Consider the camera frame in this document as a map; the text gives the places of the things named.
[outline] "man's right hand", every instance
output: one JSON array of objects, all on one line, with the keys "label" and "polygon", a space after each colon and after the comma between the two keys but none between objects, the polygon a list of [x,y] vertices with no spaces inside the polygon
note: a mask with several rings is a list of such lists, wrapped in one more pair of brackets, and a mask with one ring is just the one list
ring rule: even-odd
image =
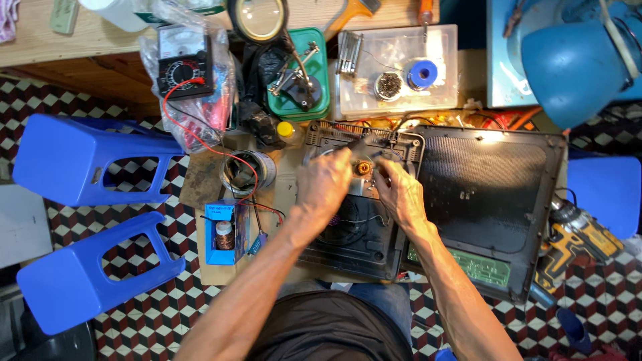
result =
[{"label": "man's right hand", "polygon": [[424,188],[400,164],[379,158],[375,186],[388,213],[406,233],[436,235],[437,228],[426,219]]}]

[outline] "blue solder spool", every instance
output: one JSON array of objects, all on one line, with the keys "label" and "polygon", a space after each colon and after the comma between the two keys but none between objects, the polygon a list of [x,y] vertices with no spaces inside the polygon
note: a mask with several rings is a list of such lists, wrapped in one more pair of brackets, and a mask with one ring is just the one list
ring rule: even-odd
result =
[{"label": "blue solder spool", "polygon": [[437,79],[437,66],[430,60],[419,60],[408,72],[406,81],[414,91],[424,91]]}]

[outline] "yellow drill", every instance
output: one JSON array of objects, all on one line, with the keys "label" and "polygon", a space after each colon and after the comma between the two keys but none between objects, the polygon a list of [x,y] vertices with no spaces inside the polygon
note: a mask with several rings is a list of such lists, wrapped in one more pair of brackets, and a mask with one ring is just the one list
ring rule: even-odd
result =
[{"label": "yellow drill", "polygon": [[586,254],[604,262],[624,248],[620,240],[587,211],[556,195],[553,195],[549,219],[554,235],[543,245],[548,252],[537,263],[530,289],[531,296],[545,307],[555,304],[552,295],[557,287],[553,280],[566,271],[576,256]]}]

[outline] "green plastic container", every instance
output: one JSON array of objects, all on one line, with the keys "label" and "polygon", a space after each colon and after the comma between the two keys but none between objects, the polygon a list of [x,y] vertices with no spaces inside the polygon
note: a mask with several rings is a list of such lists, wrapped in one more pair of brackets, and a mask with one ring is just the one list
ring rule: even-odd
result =
[{"label": "green plastic container", "polygon": [[[268,106],[279,118],[292,121],[323,118],[330,110],[330,90],[327,84],[327,52],[325,51],[323,33],[317,28],[301,28],[290,30],[290,37],[302,59],[304,57],[303,53],[309,48],[308,42],[317,42],[319,52],[306,62],[306,71],[308,71],[308,75],[314,76],[321,84],[321,100],[316,107],[304,112],[286,95],[273,96],[268,92]],[[296,62],[290,64],[290,69],[296,67]]]}]

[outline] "magnifying glass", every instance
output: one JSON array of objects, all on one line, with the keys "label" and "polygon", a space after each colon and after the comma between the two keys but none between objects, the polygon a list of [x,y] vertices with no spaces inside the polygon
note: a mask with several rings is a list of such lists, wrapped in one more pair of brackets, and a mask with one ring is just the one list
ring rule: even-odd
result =
[{"label": "magnifying glass", "polygon": [[234,31],[246,42],[269,45],[286,33],[285,0],[229,0],[227,7]]}]

